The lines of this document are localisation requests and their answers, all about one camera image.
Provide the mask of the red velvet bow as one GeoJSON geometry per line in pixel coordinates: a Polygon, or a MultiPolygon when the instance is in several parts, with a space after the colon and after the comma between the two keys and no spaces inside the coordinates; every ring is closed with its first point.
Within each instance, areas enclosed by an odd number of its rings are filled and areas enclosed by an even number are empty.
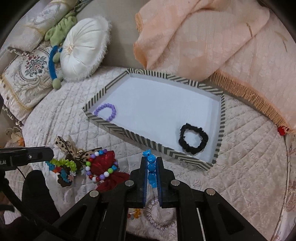
{"type": "Polygon", "coordinates": [[[100,193],[110,191],[130,178],[130,175],[119,171],[119,164],[114,151],[107,149],[93,152],[87,159],[88,177],[97,184],[100,193]]]}

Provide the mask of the black scrunchie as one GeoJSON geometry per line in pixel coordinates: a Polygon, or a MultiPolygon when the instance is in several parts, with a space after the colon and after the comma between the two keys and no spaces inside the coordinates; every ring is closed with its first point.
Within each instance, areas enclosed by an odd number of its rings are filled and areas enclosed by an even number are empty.
{"type": "Polygon", "coordinates": [[[189,123],[180,128],[179,145],[186,153],[195,155],[202,152],[208,140],[209,137],[202,128],[192,126],[189,123]]]}

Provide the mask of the leopard print bow scrunchie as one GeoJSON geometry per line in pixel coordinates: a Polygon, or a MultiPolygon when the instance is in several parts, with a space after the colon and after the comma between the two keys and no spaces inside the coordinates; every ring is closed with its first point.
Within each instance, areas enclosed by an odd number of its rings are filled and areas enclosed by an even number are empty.
{"type": "Polygon", "coordinates": [[[102,148],[95,148],[88,151],[78,149],[71,137],[65,141],[58,136],[55,140],[55,145],[66,155],[62,159],[52,159],[49,163],[51,171],[58,176],[58,183],[62,187],[71,186],[75,177],[81,174],[81,171],[86,166],[87,159],[93,152],[102,150],[102,148]]]}

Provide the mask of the striped rectangular tray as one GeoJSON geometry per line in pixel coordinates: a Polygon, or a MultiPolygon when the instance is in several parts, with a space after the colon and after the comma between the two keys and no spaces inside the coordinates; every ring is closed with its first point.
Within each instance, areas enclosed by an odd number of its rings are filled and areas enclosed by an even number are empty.
{"type": "Polygon", "coordinates": [[[215,165],[224,136],[224,93],[161,72],[129,68],[83,110],[105,128],[201,170],[215,165]],[[179,145],[180,128],[186,123],[202,128],[209,137],[205,149],[195,155],[179,145]]]}

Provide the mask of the quilted beige bedspread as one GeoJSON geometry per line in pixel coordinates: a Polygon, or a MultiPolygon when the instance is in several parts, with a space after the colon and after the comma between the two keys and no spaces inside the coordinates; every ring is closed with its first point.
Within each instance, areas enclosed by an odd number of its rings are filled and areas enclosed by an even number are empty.
{"type": "MultiPolygon", "coordinates": [[[[65,82],[39,102],[27,118],[23,137],[27,147],[54,147],[56,137],[71,138],[79,149],[114,150],[123,172],[140,166],[144,147],[91,123],[83,112],[102,87],[125,71],[99,68],[81,82],[65,82]]],[[[225,129],[216,164],[201,171],[163,155],[164,166],[197,190],[215,189],[267,240],[280,219],[287,189],[287,148],[276,126],[243,102],[225,96],[225,129]]]]}

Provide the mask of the embroidered floral pillow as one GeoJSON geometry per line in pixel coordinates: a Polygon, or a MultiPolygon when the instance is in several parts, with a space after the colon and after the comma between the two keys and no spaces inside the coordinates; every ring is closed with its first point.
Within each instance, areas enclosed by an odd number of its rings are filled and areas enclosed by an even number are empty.
{"type": "Polygon", "coordinates": [[[49,72],[51,50],[50,43],[44,41],[28,56],[17,56],[1,74],[4,105],[22,123],[53,90],[49,72]]]}

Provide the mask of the cream bolster pillow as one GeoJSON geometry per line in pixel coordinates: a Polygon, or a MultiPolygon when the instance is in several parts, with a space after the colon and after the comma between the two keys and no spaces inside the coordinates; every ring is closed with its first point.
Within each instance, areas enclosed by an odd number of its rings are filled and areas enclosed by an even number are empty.
{"type": "Polygon", "coordinates": [[[6,48],[32,52],[45,33],[56,25],[78,1],[50,1],[36,16],[17,24],[8,37],[6,48]]]}

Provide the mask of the small red object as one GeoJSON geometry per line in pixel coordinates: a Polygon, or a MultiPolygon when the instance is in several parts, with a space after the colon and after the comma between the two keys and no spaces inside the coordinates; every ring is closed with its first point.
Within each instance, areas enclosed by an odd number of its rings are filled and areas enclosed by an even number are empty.
{"type": "Polygon", "coordinates": [[[285,136],[286,135],[286,131],[285,131],[285,128],[283,126],[279,126],[277,128],[277,131],[278,133],[281,135],[281,136],[285,136]]]}

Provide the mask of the white round fringed cushion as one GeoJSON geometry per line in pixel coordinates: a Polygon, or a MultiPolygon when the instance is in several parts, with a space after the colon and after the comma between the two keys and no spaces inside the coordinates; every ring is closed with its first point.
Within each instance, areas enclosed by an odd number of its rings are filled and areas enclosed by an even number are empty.
{"type": "Polygon", "coordinates": [[[85,18],[72,27],[62,46],[60,65],[66,81],[82,81],[100,66],[110,43],[111,24],[102,16],[85,18]]]}

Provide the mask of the peach fringed blanket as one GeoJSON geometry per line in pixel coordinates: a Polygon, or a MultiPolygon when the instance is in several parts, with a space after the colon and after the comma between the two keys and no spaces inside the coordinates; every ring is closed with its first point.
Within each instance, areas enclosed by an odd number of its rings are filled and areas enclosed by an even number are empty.
{"type": "Polygon", "coordinates": [[[135,15],[147,70],[208,80],[295,133],[295,40],[257,1],[148,1],[135,15]]]}

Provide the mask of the grey upholstered headboard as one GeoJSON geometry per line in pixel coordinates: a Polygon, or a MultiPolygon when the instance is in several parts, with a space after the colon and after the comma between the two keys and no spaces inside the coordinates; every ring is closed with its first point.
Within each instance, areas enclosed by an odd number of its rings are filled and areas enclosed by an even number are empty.
{"type": "Polygon", "coordinates": [[[147,3],[141,0],[91,1],[77,20],[100,15],[111,23],[111,42],[102,61],[103,66],[142,68],[133,54],[133,43],[138,39],[135,14],[147,3]]]}

